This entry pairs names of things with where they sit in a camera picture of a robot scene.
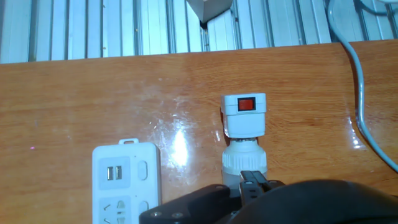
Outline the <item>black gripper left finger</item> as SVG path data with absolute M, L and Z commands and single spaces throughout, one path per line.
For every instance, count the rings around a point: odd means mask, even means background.
M 139 223 L 226 223 L 241 207 L 238 190 L 212 184 L 141 213 Z

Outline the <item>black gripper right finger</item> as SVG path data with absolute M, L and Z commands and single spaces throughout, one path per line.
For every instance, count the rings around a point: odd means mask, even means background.
M 262 194 L 285 185 L 279 180 L 267 180 L 258 170 L 244 170 L 241 171 L 240 176 L 241 182 L 239 183 L 239 192 L 242 205 L 247 205 L 259 198 Z

